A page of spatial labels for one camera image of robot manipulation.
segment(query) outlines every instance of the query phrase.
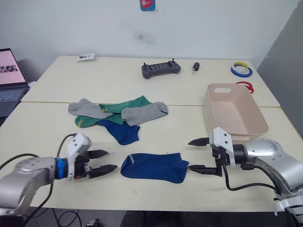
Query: floor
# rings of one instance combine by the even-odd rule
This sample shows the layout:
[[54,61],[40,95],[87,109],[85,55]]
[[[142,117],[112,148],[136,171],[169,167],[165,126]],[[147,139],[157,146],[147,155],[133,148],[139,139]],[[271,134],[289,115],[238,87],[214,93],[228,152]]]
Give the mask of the floor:
[[[61,214],[69,211],[65,209],[55,209],[59,218]],[[82,224],[86,225],[92,219],[98,218],[102,227],[120,227],[121,221],[126,211],[122,210],[79,210],[79,216]],[[182,217],[183,222],[178,218],[174,221],[168,220],[168,217]],[[57,227],[52,209],[42,208],[36,216],[28,223],[27,227]],[[67,226],[75,215],[66,213],[62,216],[61,226]],[[148,219],[161,220],[151,221],[149,227],[291,227],[295,226],[292,217],[287,220],[285,212],[275,216],[273,212],[250,212],[250,213],[211,213],[211,212],[147,212]],[[70,227],[80,227],[79,221],[75,220]]]

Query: table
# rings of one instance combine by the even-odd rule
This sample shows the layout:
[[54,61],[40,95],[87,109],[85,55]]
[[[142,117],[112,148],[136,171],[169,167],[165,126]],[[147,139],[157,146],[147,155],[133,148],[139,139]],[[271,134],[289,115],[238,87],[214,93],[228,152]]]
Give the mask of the table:
[[[53,195],[45,207],[98,210],[171,210],[171,211],[273,211],[273,191],[252,187],[237,192],[226,189],[223,177],[200,175],[187,171],[181,184],[160,180],[129,179],[119,171],[132,153],[170,154],[180,152],[193,164],[215,166],[210,147],[194,147],[192,139],[207,137],[201,106],[168,106],[165,117],[146,122],[139,130],[140,140],[119,145],[102,126],[78,128],[68,104],[21,103],[0,128],[1,159],[20,153],[55,156],[65,135],[82,132],[90,137],[92,149],[104,149],[109,155],[91,161],[92,167],[114,164],[118,169],[99,178],[55,181]],[[303,142],[280,108],[260,108],[269,131],[263,136],[278,141],[284,151],[303,161]],[[0,177],[8,174],[15,163],[5,167]],[[231,186],[270,180],[259,170],[228,169]],[[32,206],[38,206],[48,194],[40,188]]]
[[[76,56],[60,56],[23,97],[23,102],[78,102],[87,98],[94,103],[120,103],[145,95],[151,102],[166,105],[202,105],[207,86],[212,83],[253,84],[253,98],[258,106],[280,106],[256,69],[249,78],[240,78],[230,71],[236,60],[175,59],[181,66],[179,74],[144,79],[141,66],[168,59],[109,58],[77,62]],[[199,71],[192,74],[194,62]]]

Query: sticker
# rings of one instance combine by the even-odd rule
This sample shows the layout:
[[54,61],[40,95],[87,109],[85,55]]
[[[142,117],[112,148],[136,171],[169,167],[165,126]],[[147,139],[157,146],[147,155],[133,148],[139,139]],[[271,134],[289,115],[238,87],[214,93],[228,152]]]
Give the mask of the sticker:
[[156,1],[140,0],[140,7],[142,11],[154,11],[156,9]]

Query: blue tape roll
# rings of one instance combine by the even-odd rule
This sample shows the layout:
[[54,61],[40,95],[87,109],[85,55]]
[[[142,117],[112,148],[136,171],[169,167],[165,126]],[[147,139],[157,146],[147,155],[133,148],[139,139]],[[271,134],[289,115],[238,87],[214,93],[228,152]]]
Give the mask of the blue tape roll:
[[57,169],[58,169],[58,180],[64,178],[64,168],[65,168],[65,162],[59,157],[56,157],[57,161]]
[[232,71],[233,74],[235,74],[238,77],[243,77],[243,78],[250,77],[252,75],[251,68],[248,68],[248,70],[249,70],[249,73],[247,73],[247,74],[241,74],[241,73],[236,72],[233,68],[231,68],[231,71]]

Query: remote controller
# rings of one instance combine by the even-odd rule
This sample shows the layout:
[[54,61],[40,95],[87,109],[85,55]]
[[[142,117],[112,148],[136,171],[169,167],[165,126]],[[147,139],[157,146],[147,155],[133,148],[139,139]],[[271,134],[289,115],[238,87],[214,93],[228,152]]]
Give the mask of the remote controller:
[[148,65],[145,64],[141,66],[142,75],[145,79],[149,79],[151,77],[170,74],[170,73],[179,73],[181,67],[172,59],[172,61],[168,61],[165,63]]

